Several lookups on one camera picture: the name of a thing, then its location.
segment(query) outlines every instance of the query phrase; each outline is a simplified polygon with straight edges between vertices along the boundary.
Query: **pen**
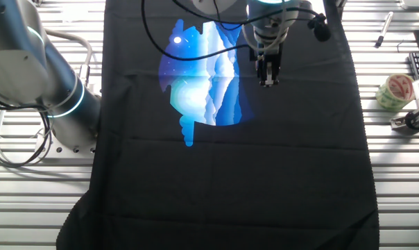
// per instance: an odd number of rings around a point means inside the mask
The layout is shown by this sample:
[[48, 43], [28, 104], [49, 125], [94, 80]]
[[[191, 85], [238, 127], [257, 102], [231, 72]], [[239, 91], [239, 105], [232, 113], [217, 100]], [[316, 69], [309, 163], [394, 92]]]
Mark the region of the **pen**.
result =
[[387, 17], [385, 18], [384, 27], [382, 27], [381, 33], [379, 34], [379, 38], [377, 38], [377, 42], [375, 44], [376, 48], [379, 48], [382, 44], [382, 41], [384, 41], [384, 36], [385, 36], [385, 33], [387, 33], [388, 27], [390, 26], [391, 19], [393, 18], [393, 14], [394, 13], [390, 11]]

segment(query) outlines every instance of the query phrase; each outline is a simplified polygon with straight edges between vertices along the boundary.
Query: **black fabric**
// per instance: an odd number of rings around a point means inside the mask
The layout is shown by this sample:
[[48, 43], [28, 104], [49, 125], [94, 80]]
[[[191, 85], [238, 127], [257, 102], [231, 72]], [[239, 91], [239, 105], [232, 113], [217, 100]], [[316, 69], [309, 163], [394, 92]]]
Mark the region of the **black fabric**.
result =
[[[241, 19], [239, 8], [223, 18]], [[231, 126], [195, 123], [187, 147], [140, 1], [107, 0], [91, 185], [57, 249], [378, 249], [354, 66], [335, 1], [325, 8], [332, 38], [320, 43], [296, 22], [278, 86], [260, 87], [248, 50], [238, 50], [239, 103], [254, 115]], [[202, 25], [165, 0], [149, 0], [147, 16], [164, 48], [178, 19], [185, 29]]]

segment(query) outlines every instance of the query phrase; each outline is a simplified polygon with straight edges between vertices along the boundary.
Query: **metal bracket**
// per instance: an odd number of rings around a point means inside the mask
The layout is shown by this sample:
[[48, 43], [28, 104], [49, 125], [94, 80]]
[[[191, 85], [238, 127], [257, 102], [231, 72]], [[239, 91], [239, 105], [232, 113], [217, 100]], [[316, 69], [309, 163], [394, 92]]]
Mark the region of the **metal bracket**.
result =
[[397, 131], [402, 134], [414, 135], [419, 130], [411, 129], [405, 124], [405, 117], [390, 119], [391, 130]]

